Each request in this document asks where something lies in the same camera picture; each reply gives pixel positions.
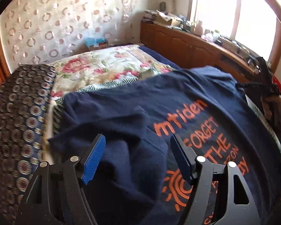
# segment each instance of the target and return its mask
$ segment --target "patterned dark fabric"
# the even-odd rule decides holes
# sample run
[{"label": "patterned dark fabric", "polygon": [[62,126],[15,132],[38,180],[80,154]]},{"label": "patterned dark fabric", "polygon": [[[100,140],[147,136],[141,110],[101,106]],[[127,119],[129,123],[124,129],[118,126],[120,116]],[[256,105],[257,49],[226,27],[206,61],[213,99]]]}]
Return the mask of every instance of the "patterned dark fabric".
[{"label": "patterned dark fabric", "polygon": [[42,160],[44,121],[55,76],[54,67],[23,65],[0,87],[0,212],[10,223]]}]

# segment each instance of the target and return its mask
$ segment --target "patterned wall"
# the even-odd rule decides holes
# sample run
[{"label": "patterned wall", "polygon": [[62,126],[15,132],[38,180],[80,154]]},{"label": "patterned wall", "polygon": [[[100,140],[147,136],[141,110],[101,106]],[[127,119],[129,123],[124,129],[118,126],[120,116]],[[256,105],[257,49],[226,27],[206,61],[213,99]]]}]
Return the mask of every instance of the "patterned wall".
[{"label": "patterned wall", "polygon": [[105,37],[111,44],[131,41],[136,4],[137,0],[13,0],[0,16],[7,63],[13,64],[13,71],[19,64],[49,64],[85,52],[87,36]]}]

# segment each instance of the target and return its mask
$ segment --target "floral blanket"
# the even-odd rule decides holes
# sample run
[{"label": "floral blanket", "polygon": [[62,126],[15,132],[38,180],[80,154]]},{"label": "floral blanket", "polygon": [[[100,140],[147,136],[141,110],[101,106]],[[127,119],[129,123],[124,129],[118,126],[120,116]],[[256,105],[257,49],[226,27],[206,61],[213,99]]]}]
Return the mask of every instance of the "floral blanket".
[{"label": "floral blanket", "polygon": [[86,52],[56,61],[52,65],[57,70],[51,95],[54,99],[91,84],[138,76],[150,68],[160,73],[173,70],[143,52],[138,45]]}]

